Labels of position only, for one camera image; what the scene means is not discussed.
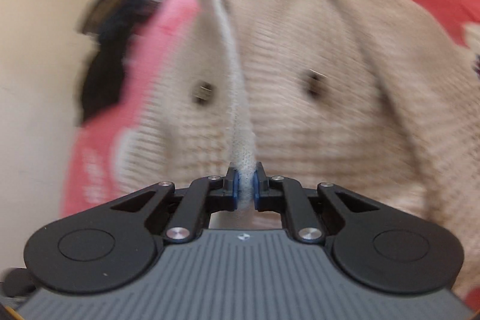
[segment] knit hoodie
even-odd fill
[[[480,283],[480,84],[410,0],[199,0],[202,12],[154,86],[124,164],[131,191],[241,174],[255,161],[334,182],[450,229]],[[326,76],[313,96],[305,75]],[[198,104],[200,85],[213,98]]]

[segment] beige wall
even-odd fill
[[[91,40],[88,0],[0,0],[0,271],[58,216],[74,140],[74,93]]]

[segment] logo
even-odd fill
[[[238,235],[237,238],[239,238],[241,241],[247,241],[248,239],[250,239],[250,235],[243,233],[241,235]]]

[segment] white drawstring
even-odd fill
[[[200,0],[202,9],[209,13],[217,27],[220,47],[224,48],[228,70],[230,120],[230,161],[240,177],[239,208],[245,208],[253,197],[252,179],[255,172],[255,135],[250,120],[245,80],[227,11],[222,0]]]

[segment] metal screw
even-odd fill
[[[170,228],[166,232],[166,234],[166,236],[172,240],[183,240],[188,238],[188,236],[190,235],[190,231],[187,228],[175,226],[173,228]]]
[[[317,228],[303,228],[298,231],[298,236],[303,240],[316,240],[322,237],[322,232]]]

